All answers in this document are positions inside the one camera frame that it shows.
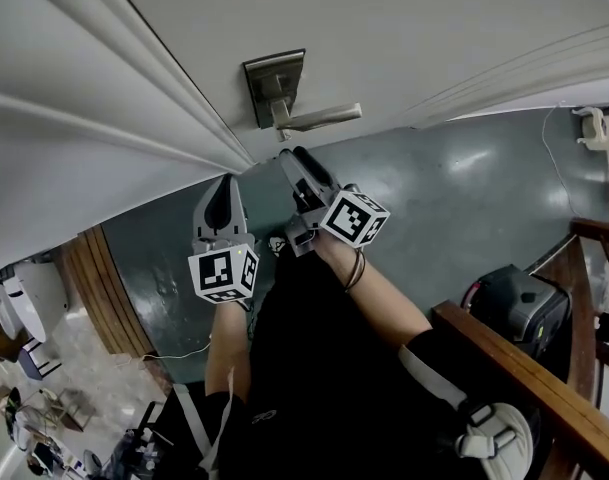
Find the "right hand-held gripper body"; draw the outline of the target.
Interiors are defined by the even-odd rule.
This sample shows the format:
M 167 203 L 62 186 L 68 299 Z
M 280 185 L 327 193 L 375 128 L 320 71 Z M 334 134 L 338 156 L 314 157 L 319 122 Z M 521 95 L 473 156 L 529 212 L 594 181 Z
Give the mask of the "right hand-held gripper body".
M 296 256 L 313 250 L 313 240 L 325 230 L 353 249 L 373 242 L 390 212 L 368 195 L 350 189 L 311 194 L 313 204 L 299 209 L 285 226 L 285 235 Z

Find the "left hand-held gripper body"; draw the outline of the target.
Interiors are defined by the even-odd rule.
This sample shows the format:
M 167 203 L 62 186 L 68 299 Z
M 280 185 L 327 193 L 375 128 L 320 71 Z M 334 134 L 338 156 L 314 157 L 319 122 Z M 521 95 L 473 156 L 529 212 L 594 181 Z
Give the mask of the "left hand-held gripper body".
M 188 258 L 195 294 L 221 304 L 250 298 L 259 258 L 247 243 L 225 245 Z

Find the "person's right forearm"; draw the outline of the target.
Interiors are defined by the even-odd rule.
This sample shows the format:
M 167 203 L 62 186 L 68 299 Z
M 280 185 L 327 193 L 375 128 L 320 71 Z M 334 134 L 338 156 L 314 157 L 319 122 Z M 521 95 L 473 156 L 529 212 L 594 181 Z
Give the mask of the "person's right forearm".
M 324 230 L 318 233 L 313 244 L 317 255 L 345 287 L 355 262 L 356 249 Z M 395 351 L 432 329 L 422 311 L 367 259 L 361 279 L 347 294 L 376 334 Z

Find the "person's left forearm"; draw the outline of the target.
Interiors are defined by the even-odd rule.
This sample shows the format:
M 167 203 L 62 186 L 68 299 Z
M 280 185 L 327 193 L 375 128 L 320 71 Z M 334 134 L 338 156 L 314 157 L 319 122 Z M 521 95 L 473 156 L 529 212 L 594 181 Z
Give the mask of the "person's left forearm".
M 251 387 L 246 312 L 237 301 L 218 304 L 205 369 L 205 394 L 229 391 L 244 403 Z

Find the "white shoulder pad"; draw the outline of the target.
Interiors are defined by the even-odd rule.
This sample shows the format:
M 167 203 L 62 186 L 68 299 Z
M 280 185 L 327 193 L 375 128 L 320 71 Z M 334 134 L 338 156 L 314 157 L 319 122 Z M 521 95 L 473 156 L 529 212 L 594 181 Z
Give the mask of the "white shoulder pad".
M 460 458 L 478 460 L 487 480 L 525 480 L 533 460 L 533 436 L 518 409 L 492 403 L 472 412 L 455 450 Z

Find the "black wrist band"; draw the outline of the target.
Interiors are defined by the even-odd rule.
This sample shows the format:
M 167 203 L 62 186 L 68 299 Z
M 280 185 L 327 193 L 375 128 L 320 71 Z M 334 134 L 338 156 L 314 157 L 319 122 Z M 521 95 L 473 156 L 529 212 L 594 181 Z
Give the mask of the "black wrist band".
M 366 266 L 366 259 L 362 248 L 355 250 L 355 262 L 350 277 L 345 284 L 344 291 L 348 293 L 361 279 Z

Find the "wooden slatted panel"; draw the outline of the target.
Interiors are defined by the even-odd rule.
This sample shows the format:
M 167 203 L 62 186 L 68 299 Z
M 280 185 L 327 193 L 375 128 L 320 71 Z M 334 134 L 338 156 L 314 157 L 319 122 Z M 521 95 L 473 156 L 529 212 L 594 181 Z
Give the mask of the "wooden slatted panel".
M 152 353 L 154 347 L 126 293 L 103 227 L 85 230 L 61 251 L 64 267 L 107 352 L 132 358 Z

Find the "person's black shirt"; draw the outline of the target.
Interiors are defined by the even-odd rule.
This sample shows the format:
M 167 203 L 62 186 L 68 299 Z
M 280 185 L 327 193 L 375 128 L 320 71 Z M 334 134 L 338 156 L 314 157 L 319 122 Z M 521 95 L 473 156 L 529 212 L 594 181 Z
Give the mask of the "person's black shirt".
M 315 250 L 280 254 L 247 335 L 248 401 L 231 376 L 228 392 L 172 395 L 153 480 L 487 480 L 455 442 L 492 403 L 522 413 L 535 457 L 535 409 L 433 327 L 390 348 Z

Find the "white rounded machine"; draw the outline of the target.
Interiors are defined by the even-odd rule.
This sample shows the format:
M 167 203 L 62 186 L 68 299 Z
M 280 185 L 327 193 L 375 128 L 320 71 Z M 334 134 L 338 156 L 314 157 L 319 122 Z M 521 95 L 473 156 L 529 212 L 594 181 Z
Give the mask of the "white rounded machine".
M 64 283 L 53 262 L 19 262 L 1 273 L 0 325 L 16 339 L 25 330 L 46 342 L 68 311 Z

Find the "black equipment case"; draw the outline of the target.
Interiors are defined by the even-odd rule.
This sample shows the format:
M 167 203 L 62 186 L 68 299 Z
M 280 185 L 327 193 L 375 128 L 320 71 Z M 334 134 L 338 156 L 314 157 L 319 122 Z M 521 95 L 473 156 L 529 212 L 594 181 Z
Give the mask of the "black equipment case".
M 572 298 L 558 283 L 508 265 L 473 283 L 461 307 L 540 364 L 568 363 Z

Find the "dark chair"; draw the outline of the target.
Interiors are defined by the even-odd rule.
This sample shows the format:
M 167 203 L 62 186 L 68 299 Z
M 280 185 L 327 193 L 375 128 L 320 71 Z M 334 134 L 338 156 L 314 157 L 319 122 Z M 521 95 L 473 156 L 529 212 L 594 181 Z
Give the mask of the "dark chair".
M 56 359 L 47 359 L 39 362 L 35 358 L 35 352 L 42 345 L 42 342 L 32 337 L 22 346 L 18 353 L 17 363 L 25 375 L 34 381 L 43 381 L 62 366 L 62 363 Z

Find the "small wooden stool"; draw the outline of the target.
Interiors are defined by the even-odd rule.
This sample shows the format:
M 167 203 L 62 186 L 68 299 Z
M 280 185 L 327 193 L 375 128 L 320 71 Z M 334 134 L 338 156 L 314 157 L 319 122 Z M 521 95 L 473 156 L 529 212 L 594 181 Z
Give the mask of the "small wooden stool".
M 46 421 L 56 428 L 65 428 L 83 433 L 96 409 L 88 396 L 81 390 L 65 388 L 56 393 L 40 388 L 38 393 L 43 399 L 43 412 Z

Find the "wooden stair railing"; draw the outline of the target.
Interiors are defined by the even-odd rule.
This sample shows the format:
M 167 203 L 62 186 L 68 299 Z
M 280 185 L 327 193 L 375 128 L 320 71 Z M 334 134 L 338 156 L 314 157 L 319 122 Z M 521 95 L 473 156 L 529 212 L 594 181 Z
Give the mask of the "wooden stair railing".
M 593 393 L 596 360 L 595 311 L 581 241 L 598 242 L 609 254 L 609 223 L 574 218 L 564 241 L 529 266 L 569 290 L 572 297 L 572 338 L 566 381 L 510 344 L 496 332 L 446 300 L 433 307 L 437 327 L 457 344 L 477 355 L 482 365 L 537 406 L 554 437 L 540 480 L 570 479 L 575 469 L 592 480 L 609 480 L 609 418 L 596 408 Z

